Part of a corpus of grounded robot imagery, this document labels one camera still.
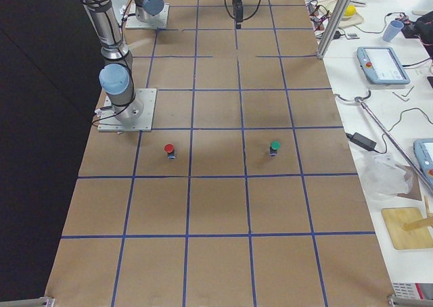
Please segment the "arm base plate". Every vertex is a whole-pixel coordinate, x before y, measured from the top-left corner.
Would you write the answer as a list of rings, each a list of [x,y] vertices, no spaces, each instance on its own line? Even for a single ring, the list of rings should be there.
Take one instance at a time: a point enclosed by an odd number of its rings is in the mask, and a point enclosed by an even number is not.
[[[112,107],[109,97],[105,96],[104,106],[97,121],[99,132],[150,132],[152,130],[157,89],[135,89],[134,101],[125,109]]]
[[[170,4],[165,3],[163,10],[159,14],[156,14],[155,16],[151,16],[145,11],[141,11],[141,14],[136,16],[137,13],[136,6],[133,3],[132,5],[130,5],[129,15],[125,27],[126,29],[135,29],[135,30],[166,29],[169,7]]]

